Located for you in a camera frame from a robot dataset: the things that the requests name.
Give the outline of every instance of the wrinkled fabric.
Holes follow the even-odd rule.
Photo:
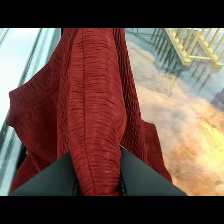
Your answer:
[[[65,28],[9,96],[7,124],[28,150],[11,192],[69,151],[81,195],[119,195],[120,144],[172,182],[156,128],[141,119],[123,28]]]

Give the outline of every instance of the red fabric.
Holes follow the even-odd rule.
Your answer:
[[[82,195],[118,195],[123,145],[170,182],[141,119],[123,28],[67,28],[50,61],[10,92],[7,124],[28,150],[11,191],[70,151]]]

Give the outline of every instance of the seam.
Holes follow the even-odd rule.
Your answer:
[[[84,71],[84,75],[83,75],[83,87],[84,87],[84,94],[83,94],[83,110],[84,110],[84,138],[86,137],[86,104],[85,104],[85,96],[86,96],[86,88],[85,88],[85,78],[86,78],[86,72],[85,72],[85,49],[84,49],[84,40],[83,40],[83,36],[84,36],[84,28],[82,29],[82,44],[83,44],[83,71]],[[93,186],[93,189],[94,189],[94,193],[96,192],[95,190],[95,185],[94,185],[94,182],[93,182],[93,175],[92,175],[92,172],[91,172],[91,169],[90,169],[90,165],[89,165],[89,159],[88,159],[88,155],[87,155],[87,152],[86,152],[86,141],[84,142],[84,153],[85,153],[85,156],[87,158],[87,165],[88,165],[88,169],[89,169],[89,174],[90,174],[90,177],[91,177],[91,182],[92,182],[92,186]]]

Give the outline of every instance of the folded cloth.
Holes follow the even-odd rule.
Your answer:
[[[7,124],[28,150],[11,192],[70,151],[82,195],[119,195],[120,144],[172,182],[155,126],[141,119],[123,28],[65,28],[9,96]]]

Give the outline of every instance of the black object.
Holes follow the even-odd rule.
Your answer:
[[[186,196],[179,188],[121,147],[122,196]],[[70,153],[12,192],[11,196],[78,196],[79,183]]]

